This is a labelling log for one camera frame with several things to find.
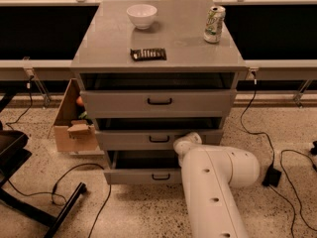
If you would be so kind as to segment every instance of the bowl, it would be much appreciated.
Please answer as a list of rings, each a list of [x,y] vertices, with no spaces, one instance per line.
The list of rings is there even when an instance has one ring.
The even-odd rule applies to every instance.
[[[138,29],[147,29],[156,18],[158,9],[150,4],[136,4],[127,9],[128,17]]]

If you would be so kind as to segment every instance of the beverage can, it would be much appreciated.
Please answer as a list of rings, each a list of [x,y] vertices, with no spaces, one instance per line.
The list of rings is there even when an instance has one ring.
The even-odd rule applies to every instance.
[[[226,16],[226,8],[212,6],[207,15],[204,39],[208,43],[219,43],[222,33],[222,25]]]

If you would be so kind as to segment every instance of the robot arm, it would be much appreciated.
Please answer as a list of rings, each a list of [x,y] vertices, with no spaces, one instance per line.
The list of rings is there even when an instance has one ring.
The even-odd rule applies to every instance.
[[[193,237],[248,237],[229,185],[255,182],[260,173],[256,157],[246,151],[201,144],[197,133],[174,142]]]

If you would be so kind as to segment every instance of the drawer handle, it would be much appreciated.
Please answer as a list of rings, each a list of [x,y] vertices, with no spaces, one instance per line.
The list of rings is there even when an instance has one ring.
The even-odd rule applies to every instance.
[[[153,139],[151,136],[149,136],[149,140],[151,143],[167,143],[169,141],[169,136],[167,136],[166,139]]]
[[[167,180],[167,179],[170,179],[170,174],[165,175],[165,177],[163,177],[162,175],[157,175],[157,176],[159,176],[159,178],[156,177],[156,175],[152,174],[152,179],[153,180]]]
[[[149,105],[170,105],[172,102],[172,98],[170,98],[167,102],[152,102],[149,98],[148,98],[148,104]]]

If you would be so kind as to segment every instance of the cardboard box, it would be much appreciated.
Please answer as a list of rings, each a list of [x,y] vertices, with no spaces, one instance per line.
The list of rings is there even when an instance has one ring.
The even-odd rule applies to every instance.
[[[85,120],[78,120],[78,116],[84,111],[84,108],[76,104],[79,92],[77,80],[71,79],[53,123],[54,137],[59,152],[98,149],[94,126],[87,125]]]

